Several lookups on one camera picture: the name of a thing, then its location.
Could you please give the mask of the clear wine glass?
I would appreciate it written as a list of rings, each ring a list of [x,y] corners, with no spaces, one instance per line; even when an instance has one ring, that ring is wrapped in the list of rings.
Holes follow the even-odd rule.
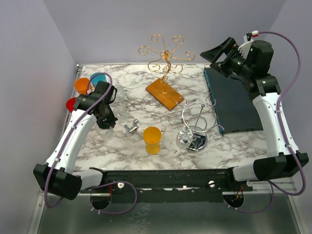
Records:
[[[117,89],[115,102],[121,103],[125,100],[124,88],[121,85],[116,85],[115,88]]]
[[[123,105],[118,105],[113,109],[114,115],[117,118],[117,122],[120,125],[126,125],[128,122],[127,108]]]

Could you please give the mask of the red wine glass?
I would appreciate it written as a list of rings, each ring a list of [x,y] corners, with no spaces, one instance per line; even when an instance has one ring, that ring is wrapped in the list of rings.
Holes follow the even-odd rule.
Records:
[[[66,109],[71,113],[71,112],[73,112],[73,110],[74,110],[74,104],[75,104],[75,102],[76,102],[76,98],[75,97],[73,97],[73,98],[70,98],[69,100],[67,100],[67,102],[66,102]]]

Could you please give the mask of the orange wine glass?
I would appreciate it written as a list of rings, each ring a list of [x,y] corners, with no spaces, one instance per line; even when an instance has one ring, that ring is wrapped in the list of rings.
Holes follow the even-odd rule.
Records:
[[[88,94],[93,91],[93,87],[89,84],[88,78],[79,78],[75,81],[74,88],[79,94]]]

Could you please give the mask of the yellow wine glass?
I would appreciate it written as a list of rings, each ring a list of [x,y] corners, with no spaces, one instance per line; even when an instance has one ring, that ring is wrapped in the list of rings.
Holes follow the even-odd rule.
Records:
[[[148,127],[143,132],[143,140],[146,144],[146,151],[156,155],[160,151],[162,133],[157,127]]]

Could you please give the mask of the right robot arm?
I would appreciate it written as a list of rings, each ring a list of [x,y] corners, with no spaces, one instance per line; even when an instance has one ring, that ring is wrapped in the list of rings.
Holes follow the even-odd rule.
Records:
[[[307,153],[300,152],[292,138],[283,113],[279,83],[268,72],[273,58],[272,45],[253,39],[238,45],[229,37],[200,56],[222,75],[227,77],[235,73],[243,78],[244,88],[257,110],[266,137],[268,157],[234,167],[233,174],[224,179],[225,187],[235,191],[242,181],[285,178],[301,172],[309,158]]]

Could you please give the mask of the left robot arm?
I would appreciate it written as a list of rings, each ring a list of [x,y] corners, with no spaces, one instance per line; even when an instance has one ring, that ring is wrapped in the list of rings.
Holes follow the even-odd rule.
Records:
[[[90,94],[76,98],[70,122],[56,149],[46,162],[36,164],[33,174],[44,191],[73,200],[81,190],[92,187],[102,193],[108,187],[108,180],[101,173],[84,171],[74,175],[78,153],[94,125],[102,130],[112,130],[117,118],[110,104],[116,98],[117,89],[104,81],[97,83]]]

